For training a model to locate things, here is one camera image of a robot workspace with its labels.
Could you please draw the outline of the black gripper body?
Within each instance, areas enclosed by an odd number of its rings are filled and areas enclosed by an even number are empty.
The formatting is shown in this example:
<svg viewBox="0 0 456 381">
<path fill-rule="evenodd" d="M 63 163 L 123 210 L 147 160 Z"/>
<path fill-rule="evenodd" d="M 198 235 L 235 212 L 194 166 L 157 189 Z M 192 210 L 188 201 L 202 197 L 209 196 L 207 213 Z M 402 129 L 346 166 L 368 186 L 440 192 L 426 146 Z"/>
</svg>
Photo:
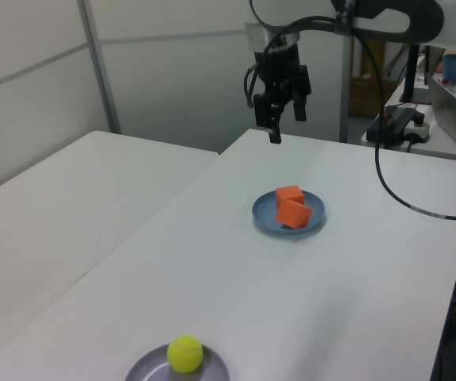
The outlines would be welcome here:
<svg viewBox="0 0 456 381">
<path fill-rule="evenodd" d="M 271 50 L 258 77 L 267 93 L 291 90 L 298 78 L 299 67 L 298 44 L 292 44 L 281 50 Z"/>
</svg>

